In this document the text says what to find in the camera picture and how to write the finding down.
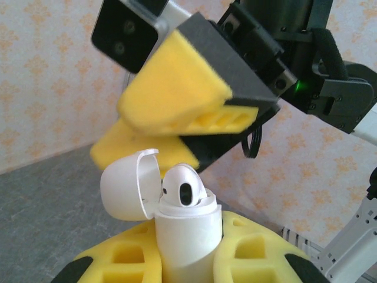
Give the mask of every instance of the case lid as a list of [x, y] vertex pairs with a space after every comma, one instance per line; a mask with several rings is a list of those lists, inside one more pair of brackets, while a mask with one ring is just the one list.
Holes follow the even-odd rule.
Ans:
[[157, 149], [147, 149], [110, 164], [101, 176], [105, 210], [124, 221], [154, 217], [162, 195]]

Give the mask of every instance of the wireless earbud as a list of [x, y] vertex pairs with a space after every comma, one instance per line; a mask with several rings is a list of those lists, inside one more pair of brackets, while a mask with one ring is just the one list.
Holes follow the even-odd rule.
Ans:
[[163, 198], [174, 206], [195, 206], [207, 197], [206, 189], [196, 171], [180, 163], [171, 168], [163, 180]]

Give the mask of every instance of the gray floor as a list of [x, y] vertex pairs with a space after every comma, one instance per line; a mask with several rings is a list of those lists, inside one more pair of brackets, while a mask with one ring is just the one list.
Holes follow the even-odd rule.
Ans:
[[100, 176], [89, 147], [0, 175], [0, 283], [51, 282], [77, 254], [137, 224], [107, 215]]

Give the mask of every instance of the patterned wallpaper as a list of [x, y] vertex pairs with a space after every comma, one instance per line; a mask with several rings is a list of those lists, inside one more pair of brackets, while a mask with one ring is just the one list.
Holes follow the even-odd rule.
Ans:
[[[0, 0], [0, 172], [97, 140], [115, 122], [125, 72], [90, 34], [101, 0]], [[229, 0], [178, 0], [219, 19]], [[377, 70], [377, 1], [335, 0], [329, 28], [347, 60]], [[377, 148], [284, 101], [256, 160], [235, 148], [203, 173], [220, 199], [321, 245], [359, 206]]]
[[98, 139], [125, 71], [90, 42], [101, 0], [0, 0], [0, 173]]

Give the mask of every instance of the yellow foam holder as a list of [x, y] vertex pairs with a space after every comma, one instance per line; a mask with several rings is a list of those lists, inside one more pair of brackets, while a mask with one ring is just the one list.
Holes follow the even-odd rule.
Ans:
[[143, 135], [240, 133], [258, 108], [224, 105], [231, 98], [230, 86], [175, 30], [126, 88], [117, 110]]
[[[273, 231], [223, 212], [224, 237], [216, 250], [214, 283], [301, 283], [285, 259], [307, 255]], [[78, 283], [160, 283], [162, 264], [154, 221], [144, 222], [79, 254], [92, 264]]]
[[159, 283], [161, 257], [154, 221], [144, 222], [79, 254], [92, 264], [78, 283]]
[[302, 283], [285, 255], [309, 257], [278, 234], [232, 212], [223, 212], [224, 237], [214, 257], [216, 283]]
[[134, 154], [142, 149], [158, 149], [156, 156], [161, 177], [178, 163], [186, 162], [199, 168], [199, 161], [179, 137], [142, 136], [119, 119], [112, 128], [91, 148], [90, 156], [94, 163], [104, 170], [112, 162]]

